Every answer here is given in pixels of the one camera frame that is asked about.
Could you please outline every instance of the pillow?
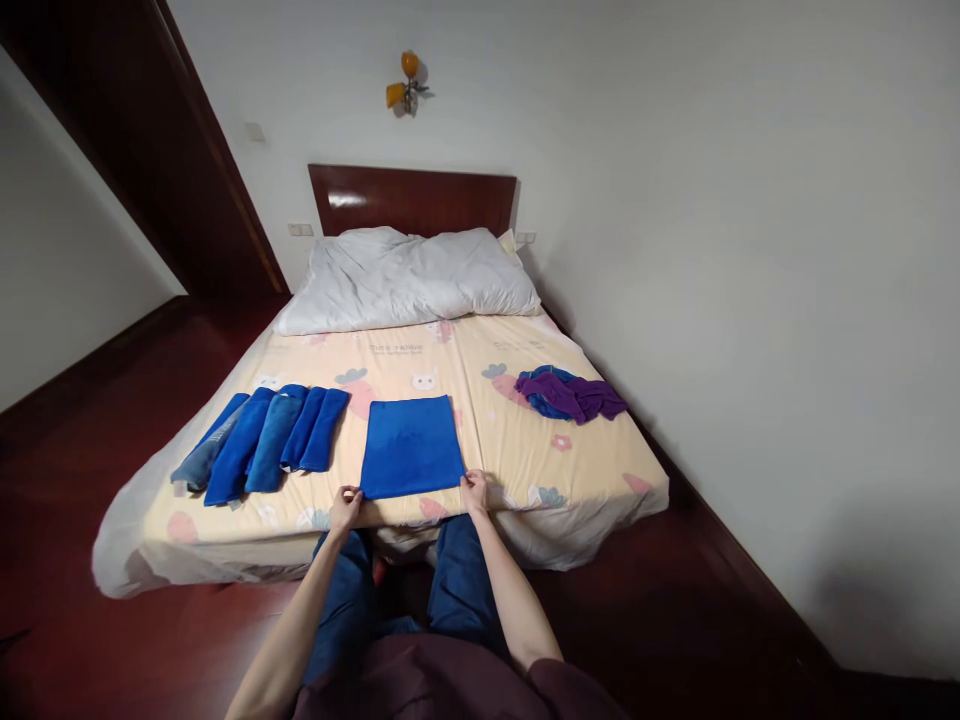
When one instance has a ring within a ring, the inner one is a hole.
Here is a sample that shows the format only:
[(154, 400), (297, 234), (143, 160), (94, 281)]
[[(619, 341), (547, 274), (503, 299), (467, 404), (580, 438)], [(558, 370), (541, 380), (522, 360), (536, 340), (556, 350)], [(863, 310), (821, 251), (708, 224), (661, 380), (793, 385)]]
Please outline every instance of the pillow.
[(535, 315), (539, 307), (523, 267), (488, 230), (423, 238), (381, 227), (318, 239), (307, 278), (274, 329), (349, 332), (468, 313)]
[(517, 255), (517, 240), (513, 236), (513, 230), (507, 228), (507, 231), (497, 238), (497, 242), (500, 243), (500, 247), (503, 248), (503, 251), (507, 254), (507, 257), (509, 257), (520, 267), (523, 267), (523, 260), (521, 260), (520, 256)]

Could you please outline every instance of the bed sheet with cartoon print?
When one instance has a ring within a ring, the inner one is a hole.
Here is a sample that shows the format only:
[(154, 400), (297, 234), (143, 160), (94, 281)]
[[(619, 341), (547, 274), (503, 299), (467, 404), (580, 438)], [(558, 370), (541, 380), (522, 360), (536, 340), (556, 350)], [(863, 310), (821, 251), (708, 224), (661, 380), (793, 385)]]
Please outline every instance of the bed sheet with cartoon print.
[[(612, 530), (664, 510), (668, 481), (626, 413), (577, 426), (531, 409), (513, 389), (516, 376), (545, 364), (599, 378), (542, 314), (294, 337), (267, 330), (117, 496), (95, 547), (98, 584), (122, 597), (168, 583), (301, 575), (328, 528), (334, 491), (359, 483), (370, 403), (439, 395), (451, 398), (464, 463), (491, 478), (491, 508), (523, 511), (495, 513), (518, 561), (561, 570), (583, 564)], [(350, 393), (330, 471), (292, 473), (279, 492), (251, 494), (237, 509), (176, 497), (171, 471), (233, 393), (286, 383)], [(462, 511), (453, 488), (367, 502), (360, 525), (378, 528), (382, 549), (402, 561), (436, 539), (440, 520)]]

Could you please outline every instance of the floor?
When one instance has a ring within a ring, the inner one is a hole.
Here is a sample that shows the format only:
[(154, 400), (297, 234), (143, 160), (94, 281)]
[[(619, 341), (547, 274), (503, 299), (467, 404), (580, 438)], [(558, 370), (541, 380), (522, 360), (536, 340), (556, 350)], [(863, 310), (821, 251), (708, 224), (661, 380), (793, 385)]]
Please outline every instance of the floor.
[[(0, 710), (6, 717), (222, 716), (295, 583), (96, 590), (90, 550), (137, 468), (199, 409), (282, 299), (188, 300), (0, 416)], [(565, 657), (637, 717), (823, 716), (835, 678), (738, 585), (672, 507), (609, 538), (596, 561), (531, 582)], [(391, 569), (384, 602), (422, 611), (427, 566)]]

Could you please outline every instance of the person's left hand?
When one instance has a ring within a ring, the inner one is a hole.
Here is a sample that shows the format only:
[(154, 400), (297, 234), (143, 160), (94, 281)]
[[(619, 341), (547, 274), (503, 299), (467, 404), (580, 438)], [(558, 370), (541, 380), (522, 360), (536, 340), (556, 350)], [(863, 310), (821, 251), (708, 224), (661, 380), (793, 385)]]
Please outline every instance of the person's left hand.
[(360, 505), (363, 504), (363, 490), (353, 485), (344, 485), (337, 490), (333, 507), (330, 508), (330, 535), (343, 537), (353, 528), (360, 515)]

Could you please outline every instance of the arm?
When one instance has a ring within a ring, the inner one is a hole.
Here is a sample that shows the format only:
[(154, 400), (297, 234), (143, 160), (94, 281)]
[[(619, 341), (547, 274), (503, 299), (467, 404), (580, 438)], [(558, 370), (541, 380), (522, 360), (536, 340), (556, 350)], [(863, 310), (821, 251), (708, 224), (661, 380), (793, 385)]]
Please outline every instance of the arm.
[(460, 479), (460, 495), (480, 536), (507, 648), (517, 668), (526, 674), (537, 660), (562, 662), (563, 655), (533, 588), (487, 514), (486, 491), (487, 480), (480, 470), (470, 470)]
[(307, 670), (337, 556), (360, 513), (363, 493), (346, 485), (330, 510), (330, 532), (279, 622), (257, 652), (227, 710), (235, 718), (275, 718), (290, 709)]

